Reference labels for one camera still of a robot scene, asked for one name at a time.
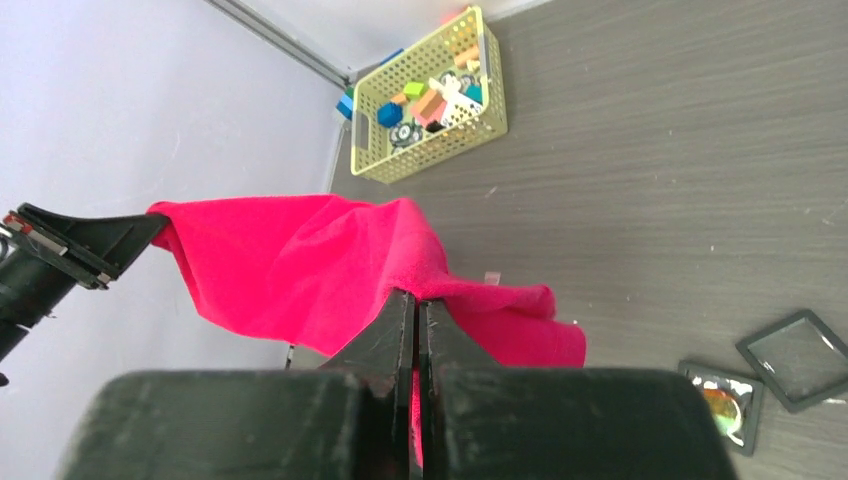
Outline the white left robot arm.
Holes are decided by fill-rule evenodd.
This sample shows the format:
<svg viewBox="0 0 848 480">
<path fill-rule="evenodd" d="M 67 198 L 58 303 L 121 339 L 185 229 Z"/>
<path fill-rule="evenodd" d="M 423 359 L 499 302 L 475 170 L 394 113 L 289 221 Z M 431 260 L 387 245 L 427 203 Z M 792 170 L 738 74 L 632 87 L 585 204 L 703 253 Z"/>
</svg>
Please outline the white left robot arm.
<svg viewBox="0 0 848 480">
<path fill-rule="evenodd" d="M 167 226 L 160 214 L 84 219 L 24 204 L 1 223 L 1 351 L 76 286 L 103 290 Z M 147 371 L 109 382 L 83 418 L 65 479 L 419 479 L 415 300 L 316 370 Z"/>
</svg>

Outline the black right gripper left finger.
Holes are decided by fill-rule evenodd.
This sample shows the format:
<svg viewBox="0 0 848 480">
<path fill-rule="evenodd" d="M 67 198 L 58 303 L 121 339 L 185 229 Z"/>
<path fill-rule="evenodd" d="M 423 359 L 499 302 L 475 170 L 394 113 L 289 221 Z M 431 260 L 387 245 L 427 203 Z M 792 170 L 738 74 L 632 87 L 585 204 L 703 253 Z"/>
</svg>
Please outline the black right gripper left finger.
<svg viewBox="0 0 848 480">
<path fill-rule="evenodd" d="M 139 371 L 108 382 L 63 479 L 412 479 L 416 303 L 394 291 L 316 369 Z"/>
</svg>

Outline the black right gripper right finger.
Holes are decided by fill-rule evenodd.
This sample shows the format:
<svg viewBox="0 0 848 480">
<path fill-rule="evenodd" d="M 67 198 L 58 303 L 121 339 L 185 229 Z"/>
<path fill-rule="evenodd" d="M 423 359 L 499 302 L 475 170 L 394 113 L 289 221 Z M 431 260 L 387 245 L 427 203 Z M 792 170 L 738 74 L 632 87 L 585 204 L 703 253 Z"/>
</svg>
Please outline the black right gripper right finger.
<svg viewBox="0 0 848 480">
<path fill-rule="evenodd" d="M 703 397 L 682 375 L 500 365 L 441 302 L 420 308 L 427 479 L 733 479 Z"/>
</svg>

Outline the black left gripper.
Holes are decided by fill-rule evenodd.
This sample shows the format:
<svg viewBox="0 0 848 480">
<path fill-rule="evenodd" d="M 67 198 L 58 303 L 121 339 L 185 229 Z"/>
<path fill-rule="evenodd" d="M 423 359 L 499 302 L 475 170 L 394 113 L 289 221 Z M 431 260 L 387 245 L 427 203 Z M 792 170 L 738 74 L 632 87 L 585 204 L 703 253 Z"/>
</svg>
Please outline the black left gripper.
<svg viewBox="0 0 848 480">
<path fill-rule="evenodd" d="M 107 290 L 169 224 L 162 214 L 79 218 L 24 203 L 4 216 L 1 230 L 83 288 Z"/>
</svg>

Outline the pink red garment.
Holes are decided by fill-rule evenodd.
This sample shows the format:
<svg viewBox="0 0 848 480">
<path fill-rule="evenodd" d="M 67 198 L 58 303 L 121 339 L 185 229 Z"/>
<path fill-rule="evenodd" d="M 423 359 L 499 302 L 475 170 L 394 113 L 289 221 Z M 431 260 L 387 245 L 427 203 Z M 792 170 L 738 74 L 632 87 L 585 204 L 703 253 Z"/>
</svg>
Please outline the pink red garment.
<svg viewBox="0 0 848 480">
<path fill-rule="evenodd" d="M 546 285 L 499 286 L 454 273 L 411 199 L 338 195 L 158 202 L 156 237 L 175 258 L 198 313 L 238 335 L 338 354 L 394 291 L 440 300 L 498 363 L 582 367 L 583 330 L 556 319 Z"/>
</svg>

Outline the round white brooch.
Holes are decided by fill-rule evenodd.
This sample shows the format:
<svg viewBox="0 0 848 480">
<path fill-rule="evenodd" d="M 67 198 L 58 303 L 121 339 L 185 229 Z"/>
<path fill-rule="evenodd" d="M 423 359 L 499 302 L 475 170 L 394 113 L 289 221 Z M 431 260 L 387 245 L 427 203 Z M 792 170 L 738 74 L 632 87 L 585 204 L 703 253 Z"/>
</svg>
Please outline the round white brooch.
<svg viewBox="0 0 848 480">
<path fill-rule="evenodd" d="M 735 397 L 718 388 L 705 388 L 703 396 L 709 406 L 718 430 L 731 435 L 740 430 L 743 422 L 742 409 Z"/>
</svg>

